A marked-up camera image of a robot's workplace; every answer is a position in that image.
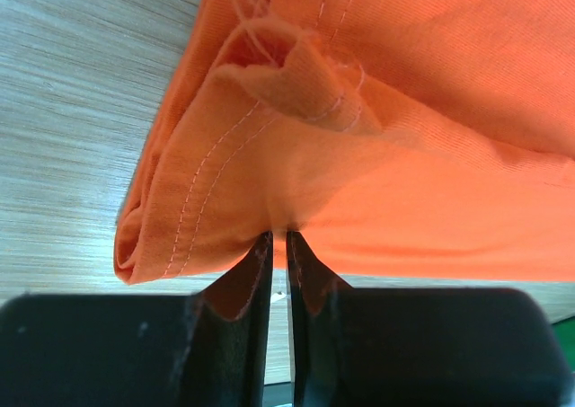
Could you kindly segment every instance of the green object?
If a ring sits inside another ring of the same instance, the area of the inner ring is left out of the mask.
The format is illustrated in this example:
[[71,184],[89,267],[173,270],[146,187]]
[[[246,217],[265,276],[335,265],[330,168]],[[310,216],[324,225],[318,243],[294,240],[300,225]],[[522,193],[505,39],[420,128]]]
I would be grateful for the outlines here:
[[553,325],[553,328],[571,369],[575,370],[575,317],[558,322]]

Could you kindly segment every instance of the light wood surface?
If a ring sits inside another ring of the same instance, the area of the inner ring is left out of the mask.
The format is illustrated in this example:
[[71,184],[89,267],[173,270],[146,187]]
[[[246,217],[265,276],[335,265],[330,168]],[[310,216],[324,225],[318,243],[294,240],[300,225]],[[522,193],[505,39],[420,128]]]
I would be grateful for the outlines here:
[[[0,303],[25,291],[184,294],[217,277],[127,287],[111,265],[118,210],[198,4],[0,0]],[[575,312],[572,284],[515,286],[533,295],[552,320]],[[284,274],[278,272],[274,291],[280,290]],[[271,306],[266,381],[288,379],[283,299]]]

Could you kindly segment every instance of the teal object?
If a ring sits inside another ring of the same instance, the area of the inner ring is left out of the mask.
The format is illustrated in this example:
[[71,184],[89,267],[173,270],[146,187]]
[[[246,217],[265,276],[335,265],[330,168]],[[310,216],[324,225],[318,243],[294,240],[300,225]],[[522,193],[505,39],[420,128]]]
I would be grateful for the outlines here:
[[575,370],[575,317],[553,325],[571,369]]

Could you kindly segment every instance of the garment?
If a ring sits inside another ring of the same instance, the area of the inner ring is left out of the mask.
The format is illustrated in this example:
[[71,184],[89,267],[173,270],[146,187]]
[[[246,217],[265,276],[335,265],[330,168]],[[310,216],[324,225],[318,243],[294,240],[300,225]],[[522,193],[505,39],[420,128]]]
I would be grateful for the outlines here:
[[291,228],[339,273],[574,281],[573,10],[203,0],[116,273],[222,270]]

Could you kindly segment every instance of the orange t-shirt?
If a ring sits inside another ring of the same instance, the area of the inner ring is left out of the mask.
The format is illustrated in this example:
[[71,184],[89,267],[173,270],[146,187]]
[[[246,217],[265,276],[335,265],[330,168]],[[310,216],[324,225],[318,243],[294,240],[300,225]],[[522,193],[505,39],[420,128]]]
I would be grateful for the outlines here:
[[574,10],[203,0],[118,276],[221,270],[291,228],[339,273],[575,281]]

